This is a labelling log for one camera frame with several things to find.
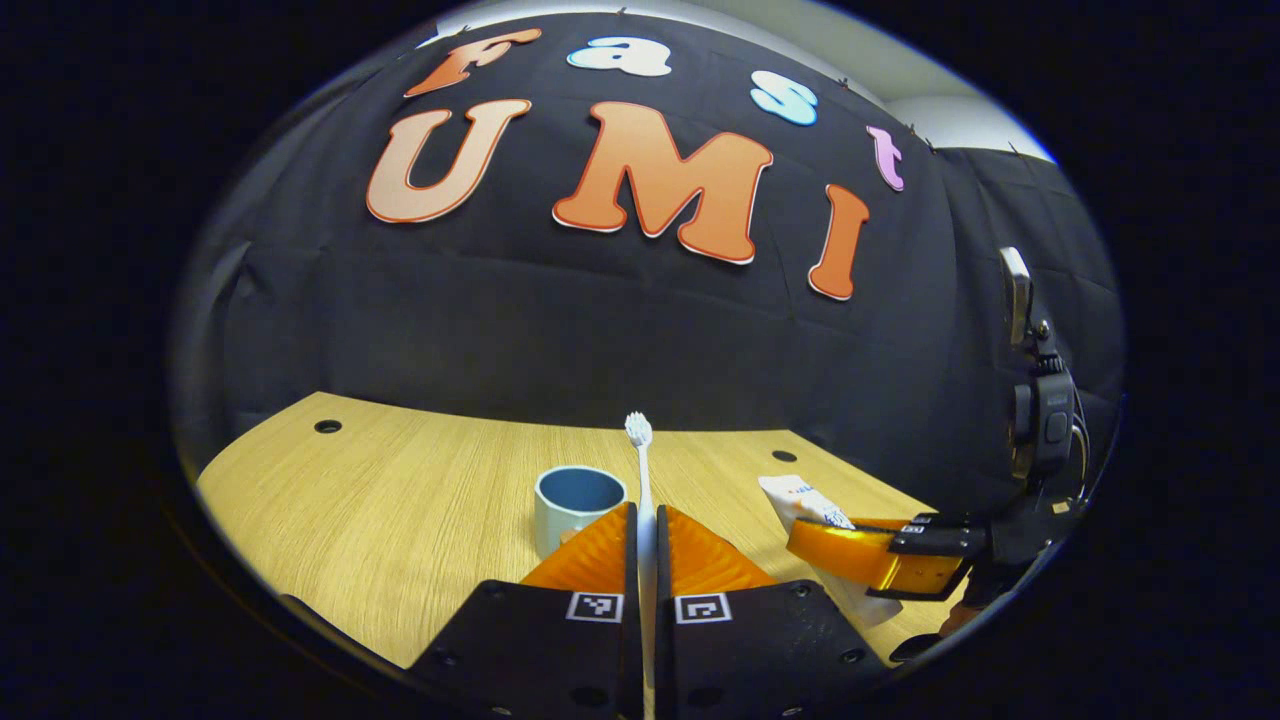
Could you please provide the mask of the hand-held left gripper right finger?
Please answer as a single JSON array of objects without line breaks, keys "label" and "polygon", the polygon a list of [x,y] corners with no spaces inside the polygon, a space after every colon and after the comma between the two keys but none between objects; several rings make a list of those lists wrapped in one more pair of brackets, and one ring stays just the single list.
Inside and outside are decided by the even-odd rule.
[{"label": "hand-held left gripper right finger", "polygon": [[814,580],[678,593],[678,511],[657,511],[655,717],[841,719],[891,674]]}]

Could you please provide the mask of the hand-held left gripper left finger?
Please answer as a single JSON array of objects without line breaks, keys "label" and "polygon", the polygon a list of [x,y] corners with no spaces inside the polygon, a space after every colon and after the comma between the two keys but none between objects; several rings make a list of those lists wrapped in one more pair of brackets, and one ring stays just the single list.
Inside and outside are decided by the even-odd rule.
[{"label": "hand-held left gripper left finger", "polygon": [[410,675],[471,719],[640,717],[636,515],[620,505],[522,582],[481,582]]}]

